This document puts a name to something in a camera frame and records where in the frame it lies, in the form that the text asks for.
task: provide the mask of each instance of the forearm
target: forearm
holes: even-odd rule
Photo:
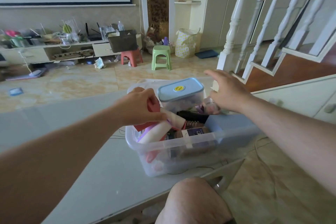
[[[113,108],[0,155],[1,223],[40,223],[121,126]]]
[[[300,167],[336,195],[336,126],[251,97],[242,111]]]

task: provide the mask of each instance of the dark storage basket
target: dark storage basket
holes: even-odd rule
[[[108,38],[114,53],[134,51],[138,48],[137,32],[135,30],[123,30],[119,33],[120,36],[111,36]]]

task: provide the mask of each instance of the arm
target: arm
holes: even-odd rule
[[[224,71],[205,73],[218,82],[219,91],[210,96],[221,108],[247,116],[294,162],[336,195],[336,125],[259,99]]]
[[[113,106],[0,155],[1,223],[41,223],[109,137],[125,125],[166,120],[151,113],[153,89],[136,88]]]

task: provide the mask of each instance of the person's left hand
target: person's left hand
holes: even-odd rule
[[[149,112],[147,100],[153,104],[158,102],[153,89],[136,87],[123,98],[119,99],[111,108],[113,115],[120,118],[120,125],[139,125],[149,121],[163,121],[167,115],[162,112]]]

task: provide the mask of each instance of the stool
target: stool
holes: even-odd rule
[[[156,60],[164,59],[167,61],[166,64],[157,64]],[[171,70],[171,59],[170,59],[170,47],[167,45],[155,45],[153,48],[153,60],[152,60],[152,70],[157,67],[166,67]]]
[[[134,51],[121,52],[121,64],[122,65],[124,65],[124,57],[127,57],[131,61],[132,67],[137,67],[137,57],[140,58],[141,63],[144,62],[142,60],[139,48]]]

